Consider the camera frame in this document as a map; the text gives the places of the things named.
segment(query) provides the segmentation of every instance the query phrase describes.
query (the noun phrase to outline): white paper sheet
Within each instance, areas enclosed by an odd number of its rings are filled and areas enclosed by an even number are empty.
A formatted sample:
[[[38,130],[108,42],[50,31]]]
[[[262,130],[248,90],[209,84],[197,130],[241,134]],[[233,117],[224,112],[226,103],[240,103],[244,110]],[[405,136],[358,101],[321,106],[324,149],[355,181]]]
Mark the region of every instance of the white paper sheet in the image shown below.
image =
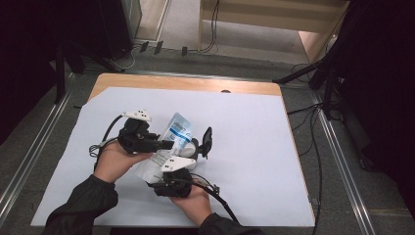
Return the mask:
[[[161,134],[175,112],[193,123],[202,140],[212,127],[208,160],[199,157],[193,171],[220,187],[220,196],[243,225],[313,226],[300,161],[279,96],[139,88],[109,88],[81,110],[67,148],[31,225],[43,226],[52,210],[93,171],[88,148],[98,144],[123,111],[146,109],[149,130]],[[126,118],[113,128],[116,137]],[[194,226],[168,198],[157,197],[134,173],[117,183],[118,205],[95,220],[109,226]],[[229,217],[215,198],[214,212]]]

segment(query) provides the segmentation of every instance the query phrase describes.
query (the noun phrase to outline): black sleeve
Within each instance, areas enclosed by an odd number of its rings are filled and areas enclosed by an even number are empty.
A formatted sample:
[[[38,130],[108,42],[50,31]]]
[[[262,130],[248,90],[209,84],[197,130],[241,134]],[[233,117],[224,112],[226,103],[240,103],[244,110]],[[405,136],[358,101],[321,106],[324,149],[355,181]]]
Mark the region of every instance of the black sleeve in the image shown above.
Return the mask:
[[[68,201],[55,209],[42,234],[91,234],[94,219],[118,203],[115,185],[94,175],[76,186]]]
[[[198,231],[199,235],[264,235],[257,228],[244,227],[229,218],[224,218],[217,213],[209,215],[202,223]]]

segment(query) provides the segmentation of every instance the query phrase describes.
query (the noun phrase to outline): electrical wire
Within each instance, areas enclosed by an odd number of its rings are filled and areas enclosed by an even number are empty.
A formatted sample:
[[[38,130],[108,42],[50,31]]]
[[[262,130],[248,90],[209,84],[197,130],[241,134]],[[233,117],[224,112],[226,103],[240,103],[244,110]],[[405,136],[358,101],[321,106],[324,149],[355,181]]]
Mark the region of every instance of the electrical wire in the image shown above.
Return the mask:
[[[93,158],[97,158],[97,161],[95,162],[95,166],[94,166],[94,168],[96,167],[96,165],[97,165],[97,163],[98,163],[98,160],[100,160],[100,156],[101,156],[101,154],[102,154],[102,151],[104,150],[104,147],[105,147],[108,143],[110,143],[111,141],[113,141],[113,140],[115,140],[115,139],[116,139],[116,138],[112,138],[112,139],[110,139],[110,140],[107,140],[108,135],[110,134],[110,131],[113,129],[114,125],[116,124],[116,122],[117,122],[120,118],[122,118],[122,116],[118,116],[118,117],[116,117],[116,118],[113,120],[113,122],[111,122],[110,126],[108,127],[107,131],[106,131],[106,132],[105,132],[105,134],[104,134],[104,138],[103,138],[103,140],[102,140],[102,142],[101,142],[101,144],[100,144],[100,145],[93,145],[93,146],[89,147],[89,155],[90,155],[91,157],[93,157]]]
[[[213,185],[211,185],[211,183],[207,180],[207,179],[205,179],[204,177],[202,177],[201,175],[198,175],[198,174],[196,174],[196,173],[190,173],[190,175],[194,175],[194,176],[197,176],[197,177],[199,177],[199,178],[201,178],[208,186],[210,186],[210,188],[213,190],[213,191],[215,191],[215,188],[216,188],[216,186],[213,186]]]
[[[319,115],[320,111],[321,110],[318,110],[318,112],[317,112],[317,118],[316,118],[315,122],[318,119],[318,115]],[[313,130],[315,122],[312,123],[312,118],[313,118],[314,114],[315,114],[315,112],[311,115],[310,129],[311,129],[311,141],[312,141],[312,144],[314,145],[315,154],[317,155],[319,186],[318,186],[317,215],[315,216],[315,223],[314,223],[314,228],[313,228],[313,231],[312,231],[312,235],[315,235],[315,233],[317,231],[318,222],[320,220],[321,201],[322,201],[322,198],[323,198],[323,169],[322,169],[322,166],[321,166],[321,157],[320,157],[320,153],[319,153],[318,148],[317,148],[317,142],[315,140],[314,130]]]
[[[212,190],[210,190],[209,188],[207,188],[205,185],[202,185],[202,184],[196,183],[196,182],[192,182],[192,181],[188,181],[188,180],[183,180],[183,179],[171,178],[170,180],[171,181],[176,181],[176,182],[182,182],[182,183],[186,183],[186,184],[190,184],[190,185],[195,185],[195,186],[197,186],[199,188],[202,188],[203,190],[205,190],[205,192],[207,192],[211,196],[213,196],[226,209],[226,211],[231,216],[232,220],[234,220],[235,222],[239,223],[237,217],[232,212],[232,210],[229,208],[228,203],[226,203],[226,201],[224,201],[218,194],[214,193]]]
[[[213,14],[211,16],[211,21],[210,21],[210,30],[211,30],[211,41],[210,44],[207,48],[202,49],[200,51],[198,50],[190,50],[190,52],[198,52],[198,53],[207,53],[211,50],[211,48],[213,47],[213,45],[216,43],[216,38],[217,38],[217,34],[216,34],[216,25],[217,25],[217,16],[219,14],[219,0],[216,1],[216,5],[214,6],[213,9]]]
[[[316,231],[317,231],[317,227],[318,227],[318,223],[319,223],[319,219],[320,219],[320,213],[321,213],[321,201],[322,201],[322,195],[323,195],[323,170],[322,170],[322,165],[321,165],[321,157],[320,157],[320,152],[318,151],[318,147],[317,147],[317,142],[315,140],[315,135],[314,135],[314,126],[318,120],[318,115],[320,114],[320,112],[322,111],[323,108],[323,103],[319,103],[319,104],[315,104],[315,105],[311,105],[309,107],[303,108],[303,109],[299,109],[299,110],[295,110],[295,111],[291,111],[288,112],[288,115],[293,115],[293,114],[298,114],[304,111],[308,111],[311,109],[310,112],[307,113],[307,115],[305,116],[304,120],[302,121],[302,123],[298,126],[296,126],[294,129],[297,129],[298,127],[300,127],[301,125],[303,125],[307,119],[307,117],[309,115],[311,115],[310,119],[309,119],[309,128],[310,128],[310,132],[311,132],[311,144],[308,147],[308,149],[299,155],[303,156],[305,154],[307,154],[311,148],[314,146],[314,150],[317,156],[317,164],[318,164],[318,205],[317,205],[317,213],[315,216],[315,223],[314,223],[314,228],[312,231],[312,234],[315,235]]]
[[[131,58],[132,58],[132,64],[131,64],[130,66],[128,66],[128,67],[122,67],[122,66],[120,66],[119,64],[117,64],[116,62],[114,62],[114,61],[113,61],[113,59],[111,59],[111,62],[112,62],[115,66],[117,66],[118,68],[120,68],[120,69],[123,69],[123,70],[128,70],[128,69],[131,69],[131,68],[135,65],[135,58],[134,58],[133,52],[134,52],[134,50],[136,50],[137,48],[141,48],[141,45],[140,45],[140,46],[138,46],[138,47],[134,47],[134,48],[133,48],[133,49],[131,49],[131,51],[130,51],[130,55],[131,55]]]

